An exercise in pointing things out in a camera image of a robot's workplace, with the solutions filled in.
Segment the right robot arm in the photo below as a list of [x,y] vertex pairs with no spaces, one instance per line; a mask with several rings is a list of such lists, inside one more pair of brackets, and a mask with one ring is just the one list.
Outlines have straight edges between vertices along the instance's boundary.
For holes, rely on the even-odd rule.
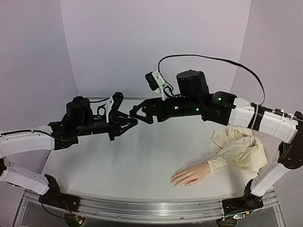
[[211,94],[205,74],[188,70],[176,76],[180,94],[168,94],[169,84],[159,71],[145,76],[150,88],[161,96],[146,99],[135,105],[130,115],[147,124],[154,117],[158,122],[170,118],[200,115],[203,121],[224,126],[238,126],[258,131],[281,140],[280,156],[267,164],[248,184],[250,194],[261,197],[283,175],[303,165],[303,116],[300,112],[288,114],[282,109],[270,109],[249,102],[234,94]]

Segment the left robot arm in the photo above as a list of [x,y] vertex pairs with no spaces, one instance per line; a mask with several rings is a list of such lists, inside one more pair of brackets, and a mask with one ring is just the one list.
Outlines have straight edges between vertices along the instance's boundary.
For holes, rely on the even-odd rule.
[[79,143],[79,137],[107,134],[113,141],[138,124],[137,119],[120,112],[123,94],[116,92],[106,99],[94,114],[88,98],[77,96],[66,105],[66,113],[61,121],[32,129],[1,131],[0,133],[0,179],[12,185],[45,195],[53,206],[61,206],[64,196],[58,192],[56,180],[49,175],[41,175],[16,166],[8,156],[30,151],[61,150]]

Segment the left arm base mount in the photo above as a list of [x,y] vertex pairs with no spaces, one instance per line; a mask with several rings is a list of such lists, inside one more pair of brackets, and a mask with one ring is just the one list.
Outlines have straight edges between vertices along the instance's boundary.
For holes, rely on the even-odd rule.
[[44,195],[40,195],[39,202],[56,208],[78,211],[80,197],[61,192],[61,189],[53,176],[45,174],[45,177],[48,180],[49,189]]

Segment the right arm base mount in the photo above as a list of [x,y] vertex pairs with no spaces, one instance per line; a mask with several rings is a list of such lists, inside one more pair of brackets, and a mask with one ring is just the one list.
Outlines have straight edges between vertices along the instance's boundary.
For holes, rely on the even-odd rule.
[[252,179],[247,183],[244,194],[241,197],[222,200],[222,208],[225,217],[231,215],[254,211],[263,207],[262,197],[251,193]]

